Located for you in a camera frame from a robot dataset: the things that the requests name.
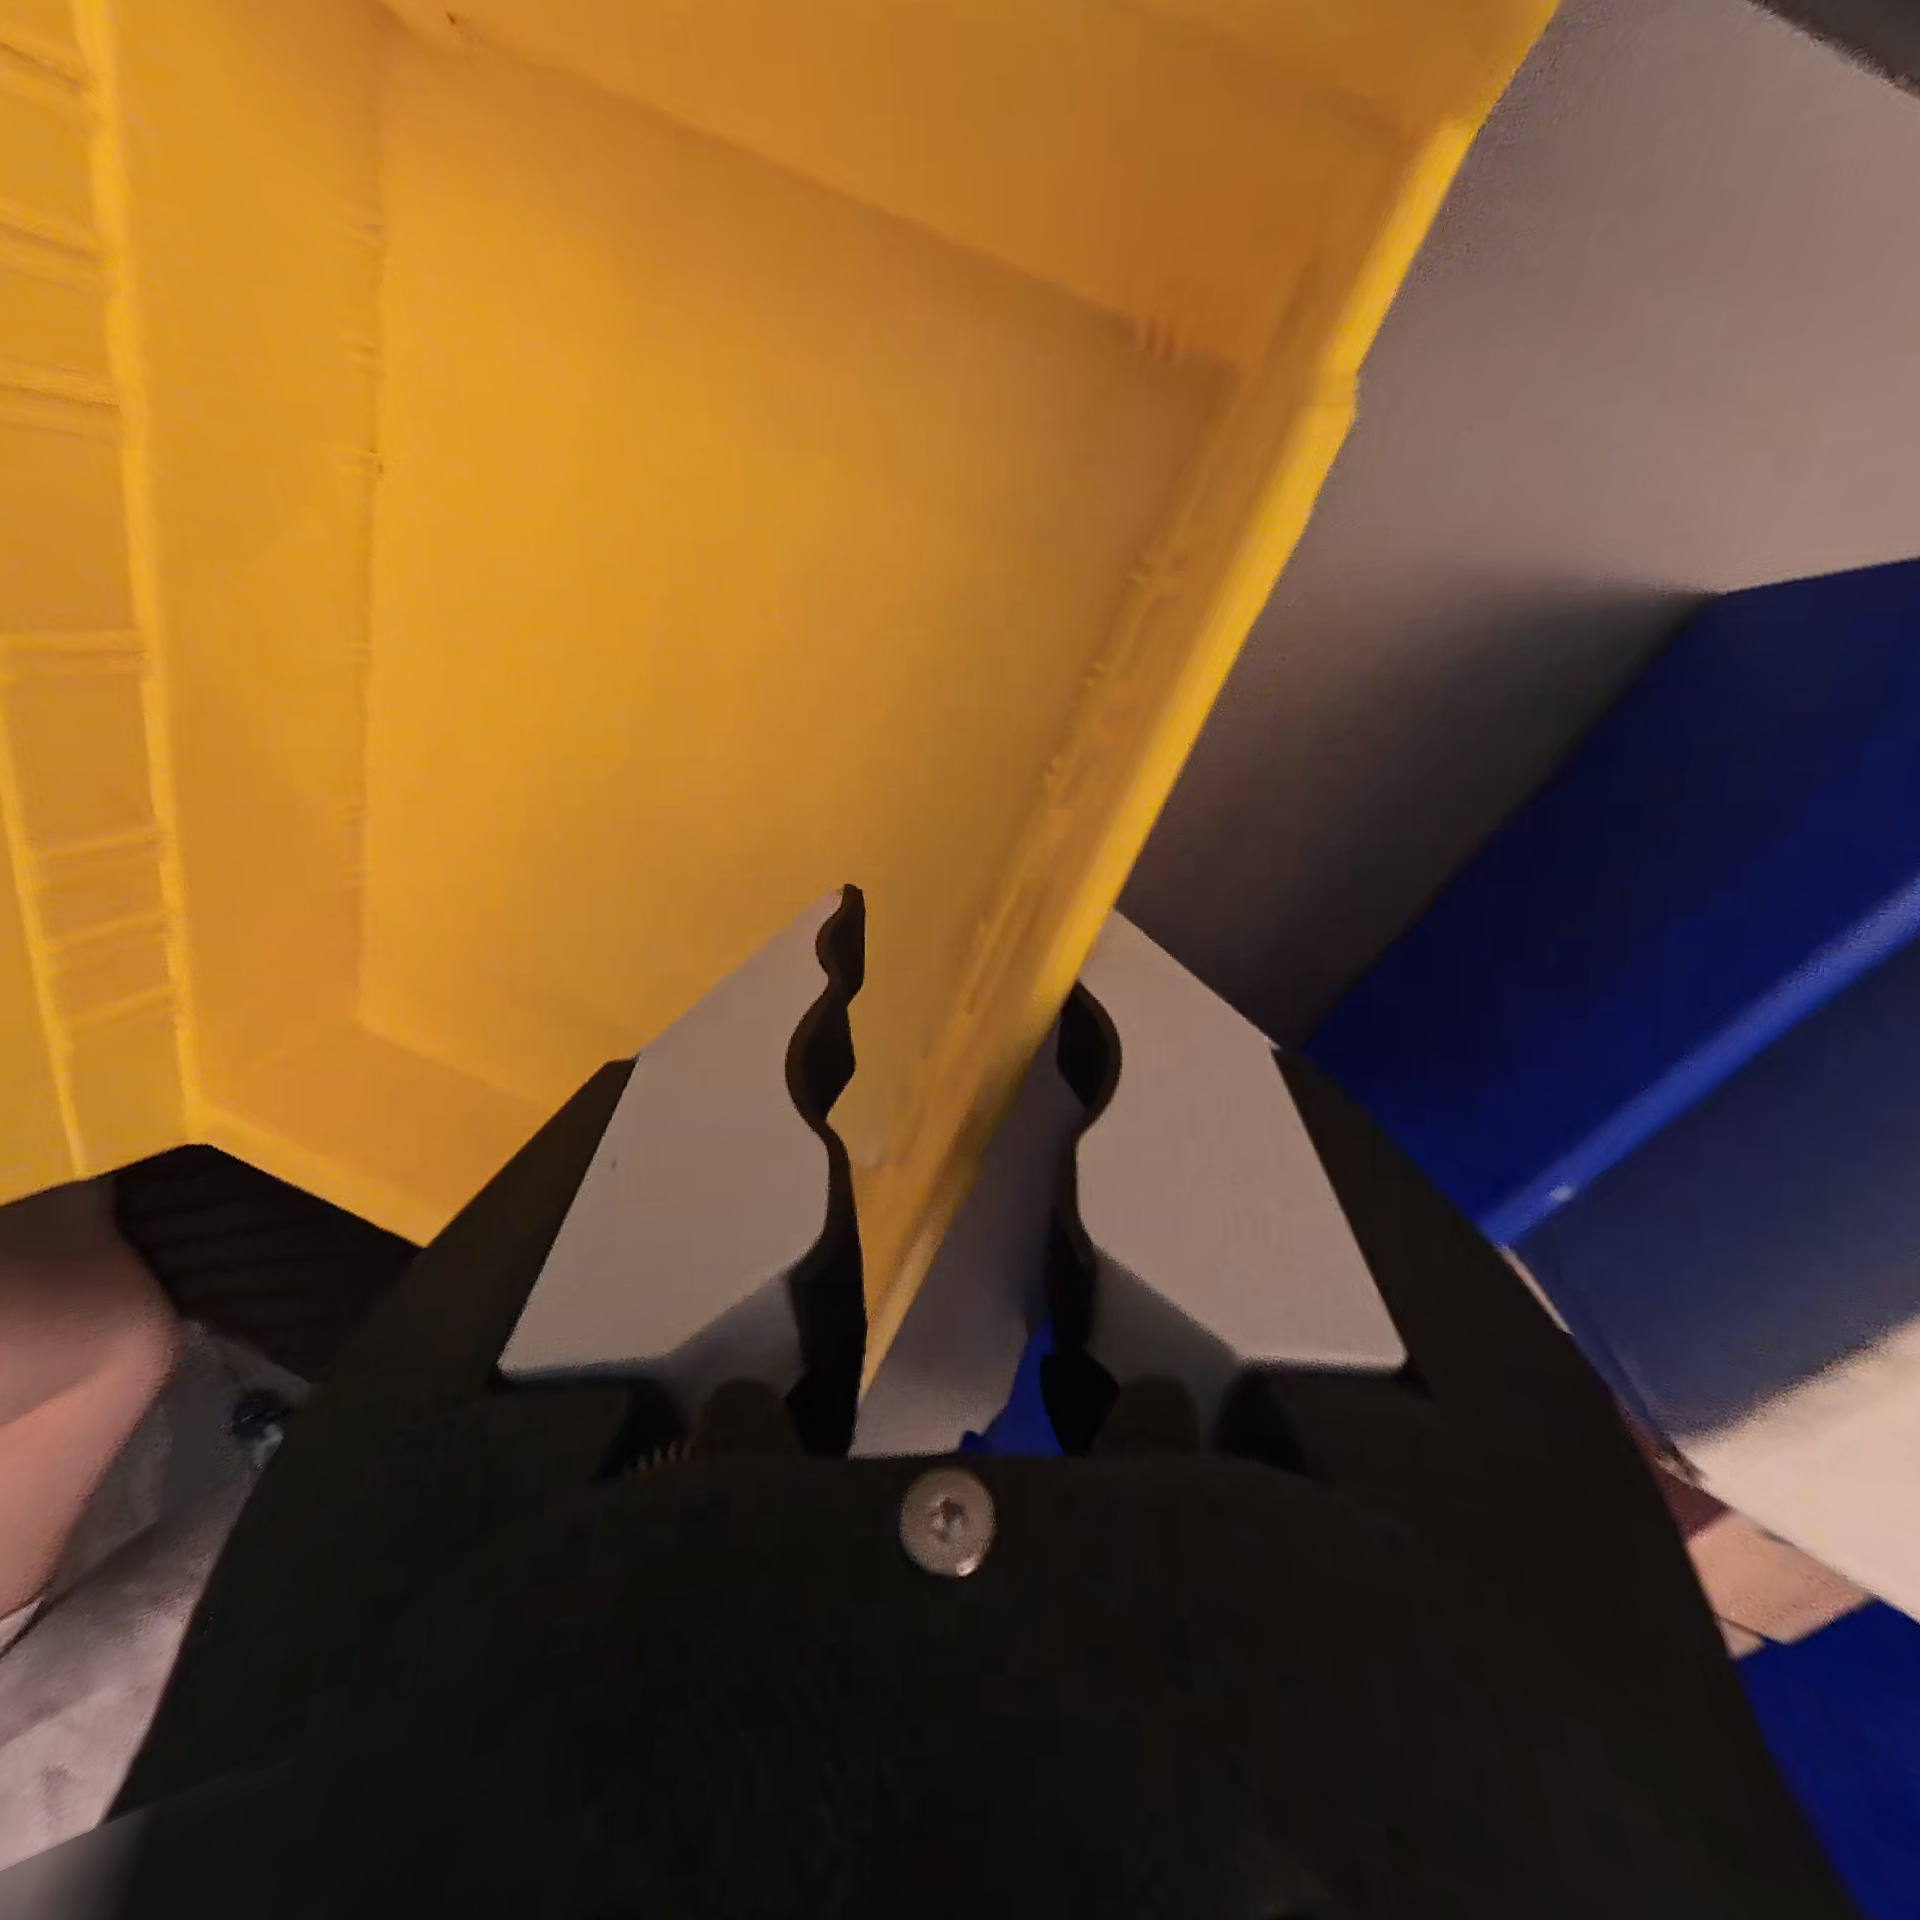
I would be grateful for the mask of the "person's left forearm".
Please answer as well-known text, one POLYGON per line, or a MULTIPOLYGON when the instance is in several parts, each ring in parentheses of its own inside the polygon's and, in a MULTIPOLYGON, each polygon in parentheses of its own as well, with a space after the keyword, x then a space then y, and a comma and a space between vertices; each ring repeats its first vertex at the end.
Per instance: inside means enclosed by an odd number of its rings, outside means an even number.
POLYGON ((170 1382, 180 1320, 109 1182, 2 1209, 2 1618, 50 1586, 122 1448, 170 1382))

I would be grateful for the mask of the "white cardboard mailer box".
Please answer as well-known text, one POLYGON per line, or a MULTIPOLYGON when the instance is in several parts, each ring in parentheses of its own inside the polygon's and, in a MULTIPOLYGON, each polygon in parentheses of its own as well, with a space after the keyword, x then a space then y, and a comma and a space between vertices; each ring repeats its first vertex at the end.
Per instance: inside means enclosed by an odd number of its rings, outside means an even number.
POLYGON ((1871 1602, 1918 1618, 1918 1326, 1720 1430, 1632 1430, 1727 1654, 1787 1648, 1871 1602))

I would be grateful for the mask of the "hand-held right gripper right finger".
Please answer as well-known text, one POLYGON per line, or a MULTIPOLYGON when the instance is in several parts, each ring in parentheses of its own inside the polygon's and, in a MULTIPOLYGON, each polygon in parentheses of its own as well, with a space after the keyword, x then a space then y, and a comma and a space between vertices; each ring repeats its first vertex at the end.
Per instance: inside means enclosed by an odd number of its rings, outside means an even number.
POLYGON ((1203 1441, 1264 1377, 1391 1382, 1408 1352, 1266 1033, 1111 916, 1058 1020, 1077 1119, 1047 1218, 1047 1420, 1085 1455, 1132 1386, 1203 1441))

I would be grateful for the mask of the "blue plastic bin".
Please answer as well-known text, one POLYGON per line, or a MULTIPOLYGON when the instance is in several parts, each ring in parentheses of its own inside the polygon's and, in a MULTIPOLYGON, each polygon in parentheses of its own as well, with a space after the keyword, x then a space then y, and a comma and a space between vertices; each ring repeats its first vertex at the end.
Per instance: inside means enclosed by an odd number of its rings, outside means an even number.
POLYGON ((989 1473, 967 1908, 1915 1916, 1915 1624, 1740 1665, 1632 1434, 1915 1323, 1915 563, 1706 603, 1278 1059, 1408 1363, 989 1473))

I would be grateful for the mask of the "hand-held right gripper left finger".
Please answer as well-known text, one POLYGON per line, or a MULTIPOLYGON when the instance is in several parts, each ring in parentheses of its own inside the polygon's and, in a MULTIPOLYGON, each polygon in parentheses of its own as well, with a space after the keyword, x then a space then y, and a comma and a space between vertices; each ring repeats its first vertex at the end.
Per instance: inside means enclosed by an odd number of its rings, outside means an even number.
POLYGON ((690 1431, 755 1386, 843 1457, 868 1313, 831 1108, 858 1056, 867 900, 822 897, 634 1056, 499 1358, 514 1386, 640 1386, 690 1431))

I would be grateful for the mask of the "person's white clothing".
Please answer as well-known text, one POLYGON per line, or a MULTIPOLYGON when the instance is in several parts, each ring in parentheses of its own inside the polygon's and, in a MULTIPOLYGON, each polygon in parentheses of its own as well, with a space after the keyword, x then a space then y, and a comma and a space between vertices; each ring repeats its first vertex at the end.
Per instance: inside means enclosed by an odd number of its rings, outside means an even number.
POLYGON ((95 1830, 152 1726, 186 1628, 306 1382, 186 1323, 175 1367, 4 1620, 2 1868, 95 1830))

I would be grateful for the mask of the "yellow plastic bin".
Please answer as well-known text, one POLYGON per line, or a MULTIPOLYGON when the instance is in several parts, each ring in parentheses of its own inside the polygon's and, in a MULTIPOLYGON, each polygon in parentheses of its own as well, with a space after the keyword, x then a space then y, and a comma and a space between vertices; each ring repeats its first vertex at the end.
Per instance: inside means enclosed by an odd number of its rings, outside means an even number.
POLYGON ((876 1375, 1550 17, 4 6, 4 1200, 424 1241, 853 882, 876 1375))

